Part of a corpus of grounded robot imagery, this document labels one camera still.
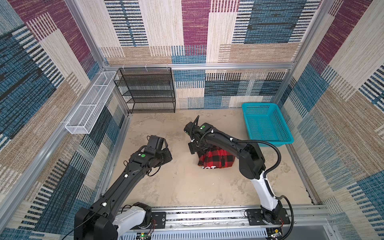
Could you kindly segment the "red black plaid shirt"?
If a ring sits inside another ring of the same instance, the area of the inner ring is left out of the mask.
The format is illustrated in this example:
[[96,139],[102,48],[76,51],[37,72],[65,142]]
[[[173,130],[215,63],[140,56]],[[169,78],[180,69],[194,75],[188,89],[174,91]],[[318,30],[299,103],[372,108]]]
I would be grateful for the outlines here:
[[229,168],[235,162],[236,157],[217,146],[198,152],[198,166],[202,169],[222,169]]

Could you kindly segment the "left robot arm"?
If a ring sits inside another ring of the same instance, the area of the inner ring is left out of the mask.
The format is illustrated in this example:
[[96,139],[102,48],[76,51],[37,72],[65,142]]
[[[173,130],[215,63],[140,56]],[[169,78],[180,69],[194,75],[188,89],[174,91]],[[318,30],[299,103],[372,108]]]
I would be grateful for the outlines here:
[[172,160],[168,148],[156,150],[146,146],[133,153],[122,174],[89,209],[80,208],[75,216],[75,240],[120,240],[132,228],[152,227],[152,208],[135,203],[119,215],[119,209],[141,179],[152,168]]

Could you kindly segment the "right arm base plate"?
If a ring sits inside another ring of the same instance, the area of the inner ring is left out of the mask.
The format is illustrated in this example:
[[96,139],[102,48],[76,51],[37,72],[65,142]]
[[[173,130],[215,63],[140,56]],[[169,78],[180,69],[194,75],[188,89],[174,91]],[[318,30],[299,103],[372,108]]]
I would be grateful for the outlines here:
[[247,209],[244,212],[245,217],[249,221],[250,226],[266,226],[266,225],[289,225],[291,219],[286,209],[277,209],[274,211],[260,209]]

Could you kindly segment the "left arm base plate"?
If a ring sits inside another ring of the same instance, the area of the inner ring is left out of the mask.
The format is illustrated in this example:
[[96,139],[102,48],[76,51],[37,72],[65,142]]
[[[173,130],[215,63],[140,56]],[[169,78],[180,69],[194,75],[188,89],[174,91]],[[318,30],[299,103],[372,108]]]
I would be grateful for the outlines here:
[[152,212],[150,229],[164,229],[166,227],[166,212]]

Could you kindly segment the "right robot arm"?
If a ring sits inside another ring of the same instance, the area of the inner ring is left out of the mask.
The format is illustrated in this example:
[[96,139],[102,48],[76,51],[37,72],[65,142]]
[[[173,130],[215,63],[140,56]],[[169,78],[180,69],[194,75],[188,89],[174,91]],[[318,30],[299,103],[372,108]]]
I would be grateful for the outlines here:
[[[238,158],[240,173],[251,180],[260,199],[263,221],[270,225],[278,224],[280,214],[283,213],[284,209],[281,198],[275,196],[272,191],[267,174],[276,169],[281,163],[282,156],[279,149],[266,141],[239,140],[208,123],[198,126],[197,122],[198,120],[189,122],[184,128],[184,132],[191,138],[189,143],[190,152],[192,154],[203,152],[212,146],[216,146]],[[277,153],[276,163],[268,169],[259,144],[269,146]]]

